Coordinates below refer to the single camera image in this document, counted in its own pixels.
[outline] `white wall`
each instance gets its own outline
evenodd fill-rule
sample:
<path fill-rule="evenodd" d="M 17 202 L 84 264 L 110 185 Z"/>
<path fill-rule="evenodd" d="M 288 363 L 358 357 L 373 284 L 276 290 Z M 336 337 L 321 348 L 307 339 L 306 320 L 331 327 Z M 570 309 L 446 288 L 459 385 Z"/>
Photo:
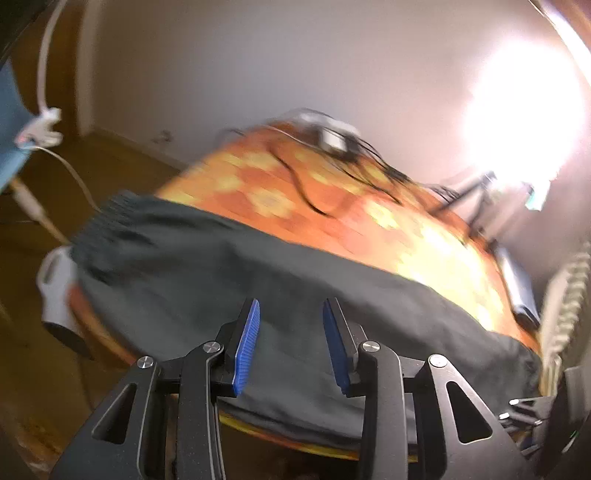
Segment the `white wall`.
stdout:
<path fill-rule="evenodd" d="M 411 177 L 439 181 L 469 162 L 463 120 L 485 60 L 510 39 L 563 48 L 527 0 L 105 2 L 93 123 L 147 148 L 170 130 L 165 153 L 185 163 L 221 128 L 309 106 L 356 125 Z M 539 285 L 591 226 L 588 133 L 570 165 L 584 175 L 528 214 L 533 234 L 513 233 Z"/>
<path fill-rule="evenodd" d="M 76 53 L 76 115 L 78 133 L 90 133 L 95 121 L 95 67 L 102 7 L 106 0 L 87 0 Z"/>

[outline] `wooden floor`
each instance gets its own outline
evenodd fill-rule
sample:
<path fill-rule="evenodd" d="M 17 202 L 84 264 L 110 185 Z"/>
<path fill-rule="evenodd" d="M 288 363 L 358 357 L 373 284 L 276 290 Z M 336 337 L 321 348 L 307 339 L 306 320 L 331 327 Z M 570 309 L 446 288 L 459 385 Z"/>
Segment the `wooden floor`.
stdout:
<path fill-rule="evenodd" d="M 177 170 L 107 138 L 91 135 L 57 151 L 71 162 L 97 202 L 122 189 L 151 193 Z M 21 178 L 66 236 L 92 214 L 65 168 L 42 152 L 33 154 Z M 24 219 L 10 196 L 0 197 L 0 222 Z M 88 398 L 98 401 L 122 374 L 94 362 L 80 362 L 41 325 L 41 297 L 35 276 L 57 242 L 35 225 L 0 225 L 0 301 L 15 333 L 0 322 L 0 426 L 25 443 L 29 464 L 55 459 L 89 415 Z M 80 372 L 86 381 L 86 393 Z M 354 462 L 284 450 L 222 429 L 226 473 L 232 479 L 353 478 Z"/>

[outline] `baseboard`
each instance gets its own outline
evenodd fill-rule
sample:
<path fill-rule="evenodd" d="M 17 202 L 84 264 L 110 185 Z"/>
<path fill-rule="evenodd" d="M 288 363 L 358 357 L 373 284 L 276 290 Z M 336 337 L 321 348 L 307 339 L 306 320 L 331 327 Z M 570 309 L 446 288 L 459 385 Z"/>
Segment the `baseboard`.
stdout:
<path fill-rule="evenodd" d="M 155 148 L 146 147 L 145 145 L 141 145 L 133 140 L 130 140 L 127 137 L 123 137 L 123 136 L 116 134 L 115 132 L 112 132 L 112 131 L 107 130 L 105 128 L 93 127 L 90 134 L 97 135 L 99 137 L 104 137 L 107 140 L 119 142 L 124 147 L 135 150 L 143 155 L 147 155 L 147 156 L 149 156 L 159 162 L 162 162 L 172 168 L 176 168 L 179 171 L 184 170 L 188 166 L 185 162 L 182 162 L 174 157 L 171 157 L 170 155 L 162 153 L 161 151 L 158 151 Z"/>

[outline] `black cable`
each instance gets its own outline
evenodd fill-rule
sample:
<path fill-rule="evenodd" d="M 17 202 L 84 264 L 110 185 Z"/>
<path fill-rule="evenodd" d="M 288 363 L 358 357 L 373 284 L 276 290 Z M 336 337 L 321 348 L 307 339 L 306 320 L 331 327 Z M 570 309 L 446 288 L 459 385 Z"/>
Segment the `black cable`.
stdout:
<path fill-rule="evenodd" d="M 358 146 L 375 160 L 375 162 L 381 167 L 382 173 L 386 175 L 392 183 L 394 183 L 395 181 L 399 183 L 406 183 L 408 181 L 412 181 L 408 175 L 402 173 L 400 170 L 397 170 L 392 165 L 389 165 L 371 143 L 361 138 L 357 138 L 356 141 Z"/>
<path fill-rule="evenodd" d="M 366 177 L 364 177 L 363 179 L 360 179 L 359 177 L 356 177 L 355 175 L 353 175 L 352 173 L 350 173 L 349 171 L 347 171 L 345 168 L 343 168 L 342 166 L 340 166 L 340 164 L 342 164 L 342 165 L 349 165 L 349 164 L 351 164 L 351 162 L 347 162 L 347 163 L 345 163 L 345 162 L 339 161 L 339 159 L 338 159 L 338 158 L 330 157 L 330 156 L 329 156 L 327 153 L 324 153 L 324 157 L 325 157 L 325 158 L 332 158 L 332 159 L 336 160 L 336 163 L 332 163 L 330 160 L 329 160 L 329 163 L 330 163 L 330 164 L 331 164 L 331 165 L 332 165 L 334 168 L 336 168 L 337 170 L 341 171 L 342 173 L 344 173 L 344 174 L 345 174 L 345 175 L 347 175 L 348 177 L 352 178 L 353 180 L 356 180 L 356 181 L 360 182 L 361 184 L 363 184 L 363 185 L 365 185 L 365 186 L 367 186 L 367 187 L 370 187 L 370 188 L 373 188 L 374 190 L 377 190 L 377 191 L 379 191 L 379 192 L 383 192 L 383 193 L 385 193 L 385 194 L 386 194 L 386 195 L 388 195 L 388 196 L 389 196 L 389 197 L 390 197 L 390 198 L 391 198 L 391 199 L 392 199 L 392 200 L 393 200 L 393 201 L 394 201 L 396 204 L 398 204 L 398 205 L 402 205 L 402 203 L 400 202 L 400 200 L 398 200 L 396 197 L 394 197 L 394 196 L 393 196 L 393 195 L 392 195 L 392 194 L 391 194 L 391 193 L 390 193 L 388 190 L 386 190 L 386 189 L 383 189 L 382 187 L 379 187 L 379 186 L 377 186 L 375 183 L 371 182 L 371 181 L 370 181 L 369 179 L 367 179 Z M 354 162 L 353 164 L 354 164 L 355 166 L 357 166 L 357 168 L 359 168 L 359 161 L 356 161 L 356 162 Z"/>
<path fill-rule="evenodd" d="M 288 110 L 287 112 L 283 113 L 278 118 L 280 118 L 280 119 L 281 118 L 293 118 L 294 114 L 300 113 L 300 112 L 316 113 L 318 115 L 324 115 L 328 118 L 331 118 L 332 120 L 335 119 L 333 116 L 330 116 L 328 113 L 321 112 L 320 110 L 315 110 L 314 108 L 308 108 L 306 106 L 299 106 L 296 108 L 292 108 L 291 110 Z"/>
<path fill-rule="evenodd" d="M 309 147 L 310 149 L 312 149 L 312 150 L 314 150 L 314 151 L 317 151 L 318 153 L 321 153 L 321 154 L 323 154 L 325 157 L 328 155 L 326 152 L 323 152 L 323 151 L 322 151 L 322 150 L 321 150 L 319 147 L 314 147 L 313 145 L 306 144 L 305 142 L 302 142 L 302 141 L 298 140 L 297 138 L 293 137 L 292 135 L 289 135 L 289 134 L 285 133 L 284 131 L 282 131 L 282 130 L 280 130 L 280 129 L 277 129 L 277 128 L 272 128 L 272 129 L 273 129 L 273 130 L 276 130 L 276 131 L 278 131 L 278 132 L 281 132 L 281 133 L 283 133 L 283 134 L 285 134 L 285 135 L 287 135 L 288 137 L 292 138 L 292 140 L 294 140 L 294 141 L 297 141 L 297 142 L 299 142 L 300 144 L 303 144 L 304 146 L 306 146 L 306 147 Z M 363 145 L 360 145 L 360 144 L 359 144 L 359 139 L 355 138 L 355 143 L 356 143 L 356 145 L 357 145 L 358 147 L 362 147 L 362 148 L 364 148 L 364 147 L 363 147 Z M 383 162 L 383 158 L 381 157 L 381 155 L 379 155 L 379 153 L 377 153 L 377 152 L 375 151 L 375 149 L 374 149 L 374 148 L 373 148 L 371 145 L 369 145 L 369 147 L 370 147 L 370 148 L 371 148 L 371 149 L 372 149 L 372 150 L 375 152 L 375 153 L 374 153 L 374 155 L 376 155 L 378 158 L 380 158 L 380 159 L 381 159 L 381 161 Z M 337 157 L 331 157 L 331 158 L 334 158 L 334 160 L 335 160 L 335 161 L 337 161 L 338 163 L 342 163 L 342 164 L 347 164 L 347 163 L 350 163 L 350 162 L 345 162 L 345 161 L 343 161 L 343 160 L 340 160 L 340 159 L 339 159 L 339 158 L 337 158 Z M 389 196 L 389 197 L 390 197 L 390 198 L 391 198 L 391 199 L 392 199 L 392 200 L 393 200 L 393 201 L 394 201 L 396 204 L 398 204 L 398 205 L 402 205 L 402 203 L 400 202 L 400 200 L 398 200 L 398 199 L 397 199 L 397 198 L 396 198 L 394 195 L 392 195 L 392 194 L 391 194 L 391 193 L 390 193 L 388 190 L 386 190 L 386 189 L 383 189 L 382 187 L 379 187 L 379 186 L 377 186 L 375 183 L 371 182 L 369 179 L 367 179 L 367 178 L 366 178 L 366 179 L 365 179 L 365 181 L 363 181 L 363 180 L 361 180 L 361 179 L 359 179 L 359 178 L 357 178 L 357 177 L 355 177 L 355 176 L 352 176 L 352 175 L 351 175 L 350 173 L 348 173 L 347 171 L 344 171 L 344 170 L 342 170 L 342 169 L 339 169 L 339 170 L 343 171 L 344 173 L 346 173 L 346 174 L 347 174 L 349 177 L 353 178 L 354 180 L 357 180 L 357 181 L 359 181 L 359 182 L 363 183 L 364 185 L 367 185 L 367 186 L 369 186 L 369 187 L 372 187 L 373 189 L 375 189 L 375 190 L 377 190 L 377 191 L 379 191 L 379 192 L 383 192 L 383 193 L 385 193 L 385 194 L 386 194 L 386 195 L 388 195 L 388 196 Z M 315 212 L 317 212 L 317 211 L 318 211 L 318 208 L 316 208 L 316 207 L 315 207 L 315 206 L 314 206 L 314 205 L 313 205 L 313 204 L 312 204 L 312 203 L 309 201 L 309 199 L 307 198 L 307 196 L 306 196 L 306 195 L 305 195 L 305 193 L 303 192 L 303 189 L 301 189 L 301 190 L 300 190 L 300 189 L 298 189 L 298 192 L 300 193 L 300 196 L 302 196 L 302 198 L 304 199 L 304 201 L 305 201 L 305 202 L 306 202 L 306 203 L 307 203 L 307 204 L 310 206 L 310 208 L 312 208 L 312 209 L 313 209 Z"/>
<path fill-rule="evenodd" d="M 86 375 L 84 373 L 84 365 L 82 365 L 83 361 L 85 361 L 85 360 L 82 358 L 82 356 L 79 353 L 77 353 L 76 354 L 76 363 L 78 364 L 78 380 L 80 381 L 80 386 L 82 388 L 82 397 L 84 398 L 86 406 L 92 412 L 96 408 L 96 405 L 94 405 L 92 398 L 90 396 L 90 391 L 88 389 L 88 383 L 86 382 Z"/>
<path fill-rule="evenodd" d="M 304 186 L 302 185 L 300 177 L 298 176 L 295 169 L 291 165 L 289 165 L 285 160 L 283 160 L 274 151 L 272 145 L 267 145 L 267 150 L 271 155 L 273 155 L 273 157 L 275 157 L 275 159 L 279 163 L 281 163 L 281 165 L 283 165 L 289 171 L 297 193 L 300 195 L 301 199 L 306 203 L 306 205 L 308 207 L 310 207 L 316 213 L 319 213 L 320 215 L 323 215 L 323 216 L 329 217 L 329 218 L 337 218 L 337 216 L 336 216 L 337 212 L 342 210 L 342 212 L 340 212 L 340 214 L 345 213 L 351 207 L 351 205 L 353 205 L 353 203 L 357 200 L 357 197 L 355 195 L 350 194 L 347 197 L 345 197 L 343 202 L 341 202 L 341 204 L 339 206 L 337 206 L 337 208 L 335 208 L 332 212 L 325 212 L 323 210 L 320 210 L 316 205 L 314 205 L 312 203 L 312 201 L 306 195 L 306 191 L 304 190 Z"/>
<path fill-rule="evenodd" d="M 366 180 L 366 181 L 369 183 L 369 185 L 370 185 L 370 186 L 371 186 L 373 189 L 377 190 L 378 192 L 383 192 L 383 193 L 385 193 L 385 194 L 386 194 L 386 195 L 388 195 L 388 196 L 389 196 L 389 197 L 390 197 L 390 198 L 391 198 L 391 199 L 392 199 L 392 200 L 393 200 L 393 201 L 394 201 L 396 204 L 398 204 L 398 205 L 402 205 L 402 202 L 401 202 L 400 200 L 398 200 L 398 199 L 397 199 L 397 198 L 396 198 L 394 195 L 392 195 L 392 194 L 391 194 L 391 193 L 390 193 L 388 190 L 386 190 L 386 189 L 383 189 L 382 187 L 378 187 L 378 186 L 377 186 L 375 183 L 373 183 L 373 182 L 372 182 L 372 181 L 371 181 L 371 180 L 368 178 L 368 177 L 370 176 L 370 175 L 369 175 L 369 172 L 368 172 L 368 171 L 365 169 L 365 167 L 363 166 L 363 164 L 362 164 L 361 162 L 359 162 L 359 161 L 358 161 L 358 162 L 356 163 L 356 166 L 357 166 L 357 168 L 359 169 L 359 171 L 360 171 L 360 173 L 361 173 L 362 177 L 363 177 L 363 178 L 364 178 L 364 179 L 365 179 L 365 180 Z"/>
<path fill-rule="evenodd" d="M 417 185 L 419 185 L 420 187 L 423 187 L 424 189 L 431 190 L 433 193 L 436 193 L 437 195 L 439 195 L 446 202 L 450 202 L 451 200 L 455 200 L 460 196 L 459 192 L 457 192 L 451 188 L 445 187 L 443 185 L 428 184 L 428 183 L 417 183 Z"/>
<path fill-rule="evenodd" d="M 25 225 L 28 223 L 37 223 L 35 220 L 0 220 L 0 225 Z"/>
<path fill-rule="evenodd" d="M 215 148 L 216 149 L 220 148 L 223 145 L 224 139 L 230 133 L 233 133 L 233 134 L 236 134 L 236 135 L 240 135 L 241 137 L 245 137 L 246 136 L 246 133 L 244 133 L 239 128 L 224 128 L 223 130 L 220 130 L 217 133 L 216 138 L 214 140 L 214 145 L 215 145 Z"/>

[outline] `dark green cloth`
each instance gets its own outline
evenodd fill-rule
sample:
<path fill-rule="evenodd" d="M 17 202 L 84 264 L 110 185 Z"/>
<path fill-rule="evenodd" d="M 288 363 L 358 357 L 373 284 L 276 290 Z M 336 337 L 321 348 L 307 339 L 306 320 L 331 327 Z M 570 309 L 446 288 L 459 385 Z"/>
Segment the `dark green cloth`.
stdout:
<path fill-rule="evenodd" d="M 434 290 L 192 207 L 116 196 L 75 239 L 72 258 L 109 331 L 159 360 L 213 339 L 246 297 L 257 298 L 249 381 L 222 408 L 290 439 L 353 448 L 361 438 L 363 399 L 341 394 L 324 338 L 329 296 L 399 355 L 448 357 L 494 413 L 537 394 L 537 355 Z"/>

